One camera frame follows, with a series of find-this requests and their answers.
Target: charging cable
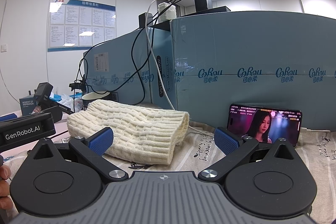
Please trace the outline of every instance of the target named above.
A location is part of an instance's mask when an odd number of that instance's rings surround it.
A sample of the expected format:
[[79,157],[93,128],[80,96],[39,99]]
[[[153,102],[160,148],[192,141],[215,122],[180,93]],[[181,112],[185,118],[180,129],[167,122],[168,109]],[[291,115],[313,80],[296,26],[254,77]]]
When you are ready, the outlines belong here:
[[[148,20],[148,13],[149,13],[149,10],[150,10],[150,8],[152,7],[152,4],[153,4],[154,2],[156,2],[156,1],[157,1],[157,0],[153,0],[152,3],[151,3],[151,4],[149,5],[149,7],[148,7],[147,14],[146,14],[146,17],[145,17],[145,26],[147,26],[147,20]],[[171,101],[169,100],[169,97],[168,97],[168,95],[167,95],[166,89],[165,89],[165,87],[164,87],[164,85],[163,85],[163,81],[162,81],[162,77],[161,77],[160,69],[159,69],[158,63],[156,62],[155,55],[154,55],[154,53],[153,53],[153,49],[152,49],[152,45],[151,45],[151,43],[150,43],[150,38],[149,38],[149,34],[148,34],[148,29],[147,29],[146,27],[145,27],[145,29],[146,29],[146,36],[147,36],[147,39],[146,39],[146,40],[147,40],[147,44],[148,44],[149,48],[151,49],[151,55],[152,55],[152,57],[153,57],[153,59],[154,59],[154,62],[155,62],[155,66],[156,66],[157,74],[158,74],[158,76],[159,76],[159,80],[160,80],[161,85],[162,85],[163,93],[164,93],[164,95],[165,95],[165,97],[166,97],[166,99],[167,99],[167,101],[168,101],[168,103],[169,103],[171,109],[172,109],[172,110],[175,110],[173,104],[172,104]],[[211,134],[211,133],[203,132],[203,131],[198,130],[198,129],[196,129],[196,128],[193,128],[193,127],[191,127],[191,126],[188,126],[188,128],[192,129],[193,131],[195,131],[195,132],[198,133],[198,134],[206,135],[206,136],[209,136],[209,137],[214,137],[214,135]]]
[[325,133],[330,133],[330,130],[313,130],[313,129],[307,129],[306,127],[301,127],[300,128],[300,133],[307,133],[307,132],[325,132]]

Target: human hand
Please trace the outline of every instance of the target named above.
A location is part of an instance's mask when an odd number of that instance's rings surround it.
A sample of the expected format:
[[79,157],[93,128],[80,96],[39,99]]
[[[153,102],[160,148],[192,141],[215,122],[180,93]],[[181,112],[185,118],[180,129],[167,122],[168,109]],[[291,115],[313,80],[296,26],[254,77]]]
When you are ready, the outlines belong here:
[[0,208],[9,210],[13,208],[13,202],[9,195],[9,184],[6,179],[9,179],[12,172],[11,169],[7,165],[0,166]]

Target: phone screen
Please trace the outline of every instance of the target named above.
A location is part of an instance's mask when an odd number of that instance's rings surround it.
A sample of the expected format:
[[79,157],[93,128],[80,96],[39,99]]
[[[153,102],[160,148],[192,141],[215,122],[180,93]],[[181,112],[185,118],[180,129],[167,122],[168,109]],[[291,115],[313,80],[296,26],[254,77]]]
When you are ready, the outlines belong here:
[[259,142],[274,143],[286,138],[296,146],[302,113],[298,110],[232,104],[227,130],[238,136],[251,136]]

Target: paper notice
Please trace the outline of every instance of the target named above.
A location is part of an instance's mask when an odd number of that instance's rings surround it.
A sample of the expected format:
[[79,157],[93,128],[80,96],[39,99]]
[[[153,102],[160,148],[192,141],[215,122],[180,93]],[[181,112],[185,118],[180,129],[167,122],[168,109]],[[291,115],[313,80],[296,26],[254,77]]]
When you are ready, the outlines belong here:
[[61,47],[64,45],[64,26],[50,26],[50,47]]
[[105,10],[105,27],[112,27],[116,26],[115,24],[115,15],[114,11]]
[[79,24],[92,25],[92,8],[80,7],[79,9]]
[[105,41],[114,39],[116,37],[116,29],[115,28],[105,28]]
[[65,26],[65,43],[78,46],[78,26]]
[[[79,26],[79,34],[83,32],[92,32],[91,26]],[[79,36],[80,46],[92,46],[92,35],[80,35]]]
[[104,10],[92,9],[92,25],[104,26]]
[[78,6],[67,5],[65,24],[78,24]]
[[96,45],[100,42],[104,42],[104,28],[103,27],[93,27],[92,32],[94,34],[92,35],[92,41],[93,45]]
[[94,56],[94,71],[109,72],[109,54],[103,52]]
[[56,13],[50,13],[50,24],[64,24],[65,5],[58,8]]

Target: recruitment notice board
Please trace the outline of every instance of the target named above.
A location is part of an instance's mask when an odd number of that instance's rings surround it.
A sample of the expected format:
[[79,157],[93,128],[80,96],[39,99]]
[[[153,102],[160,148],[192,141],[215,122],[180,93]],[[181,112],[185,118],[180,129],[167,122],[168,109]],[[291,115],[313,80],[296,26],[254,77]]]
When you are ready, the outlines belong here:
[[115,37],[115,6],[84,0],[50,0],[49,52],[83,50]]

